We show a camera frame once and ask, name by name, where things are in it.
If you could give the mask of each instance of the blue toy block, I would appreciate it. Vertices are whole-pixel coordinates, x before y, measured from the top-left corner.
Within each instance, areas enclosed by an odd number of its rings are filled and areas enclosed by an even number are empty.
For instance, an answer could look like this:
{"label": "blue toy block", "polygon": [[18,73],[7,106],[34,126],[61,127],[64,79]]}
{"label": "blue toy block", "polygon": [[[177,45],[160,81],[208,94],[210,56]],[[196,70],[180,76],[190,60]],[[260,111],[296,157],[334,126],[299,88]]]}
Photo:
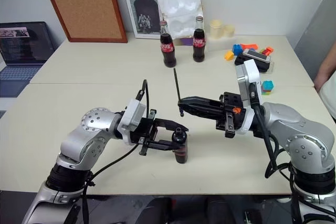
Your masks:
{"label": "blue toy block", "polygon": [[232,52],[234,55],[240,55],[243,52],[243,49],[240,44],[234,44],[232,47]]}
{"label": "blue toy block", "polygon": [[273,82],[272,81],[264,81],[263,84],[261,85],[261,90],[262,91],[271,91],[274,88]]}

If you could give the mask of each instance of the coca-cola bottle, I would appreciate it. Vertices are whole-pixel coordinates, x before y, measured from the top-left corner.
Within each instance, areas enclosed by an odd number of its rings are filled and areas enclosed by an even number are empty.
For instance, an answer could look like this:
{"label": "coca-cola bottle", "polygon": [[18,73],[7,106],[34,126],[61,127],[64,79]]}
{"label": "coca-cola bottle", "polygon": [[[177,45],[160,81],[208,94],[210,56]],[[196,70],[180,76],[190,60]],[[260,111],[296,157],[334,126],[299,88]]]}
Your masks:
{"label": "coca-cola bottle", "polygon": [[193,40],[194,54],[193,58],[196,62],[202,62],[204,60],[204,48],[205,48],[205,36],[203,28],[203,17],[196,17],[196,27],[194,31]]}
{"label": "coca-cola bottle", "polygon": [[173,44],[172,36],[170,36],[168,31],[167,21],[162,20],[160,21],[160,42],[161,42],[161,51],[163,54],[163,62],[164,64],[169,67],[176,66],[176,58],[175,58],[175,48]]}

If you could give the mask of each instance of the orange toy block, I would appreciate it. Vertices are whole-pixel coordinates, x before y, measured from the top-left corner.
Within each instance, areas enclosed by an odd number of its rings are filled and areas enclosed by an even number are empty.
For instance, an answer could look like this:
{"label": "orange toy block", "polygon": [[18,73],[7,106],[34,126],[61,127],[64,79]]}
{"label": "orange toy block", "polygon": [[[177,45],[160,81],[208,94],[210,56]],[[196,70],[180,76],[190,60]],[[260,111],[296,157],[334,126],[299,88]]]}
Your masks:
{"label": "orange toy block", "polygon": [[271,47],[266,47],[266,49],[267,49],[268,51],[270,51],[270,53],[272,53],[272,52],[274,51],[274,49],[271,48]]}
{"label": "orange toy block", "polygon": [[233,52],[232,51],[228,51],[226,54],[225,54],[225,59],[226,60],[233,60],[233,56],[234,56],[234,54],[233,54]]}
{"label": "orange toy block", "polygon": [[257,50],[258,49],[258,45],[257,44],[240,44],[242,49],[245,50],[245,49],[250,49],[250,48],[253,48],[254,50]]}

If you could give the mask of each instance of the toy block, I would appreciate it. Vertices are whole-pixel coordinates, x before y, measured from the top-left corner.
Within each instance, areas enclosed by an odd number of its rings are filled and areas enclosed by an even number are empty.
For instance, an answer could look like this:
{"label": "toy block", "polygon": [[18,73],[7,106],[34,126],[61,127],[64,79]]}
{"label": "toy block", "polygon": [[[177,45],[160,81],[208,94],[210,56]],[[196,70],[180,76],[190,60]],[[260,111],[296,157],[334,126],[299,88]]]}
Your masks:
{"label": "toy block", "polygon": [[264,81],[261,85],[262,92],[267,92],[267,91],[270,92],[273,88],[274,88],[274,85],[272,81]]}
{"label": "toy block", "polygon": [[234,44],[232,47],[232,52],[234,55],[240,55],[243,52],[240,44]]}
{"label": "toy block", "polygon": [[269,50],[270,52],[273,52],[273,51],[274,51],[274,49],[271,48],[271,47],[267,47],[266,49]]}
{"label": "toy block", "polygon": [[242,46],[242,49],[245,50],[245,49],[255,49],[257,50],[258,49],[258,45],[257,44],[240,44]]}
{"label": "toy block", "polygon": [[232,52],[232,51],[228,51],[228,52],[226,52],[224,58],[225,58],[226,60],[233,60],[233,57],[234,57],[233,52]]}
{"label": "toy block", "polygon": [[265,92],[263,91],[263,92],[261,92],[261,94],[262,94],[262,95],[270,95],[270,94],[271,94],[271,91],[265,91]]}

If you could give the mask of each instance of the laptop keyboard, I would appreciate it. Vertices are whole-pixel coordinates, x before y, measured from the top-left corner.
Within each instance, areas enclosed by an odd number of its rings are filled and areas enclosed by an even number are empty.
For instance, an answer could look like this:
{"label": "laptop keyboard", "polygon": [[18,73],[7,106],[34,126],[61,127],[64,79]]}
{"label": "laptop keyboard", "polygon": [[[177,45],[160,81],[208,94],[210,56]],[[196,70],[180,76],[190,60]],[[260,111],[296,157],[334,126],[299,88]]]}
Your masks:
{"label": "laptop keyboard", "polygon": [[0,72],[0,80],[31,80],[40,67],[6,67]]}

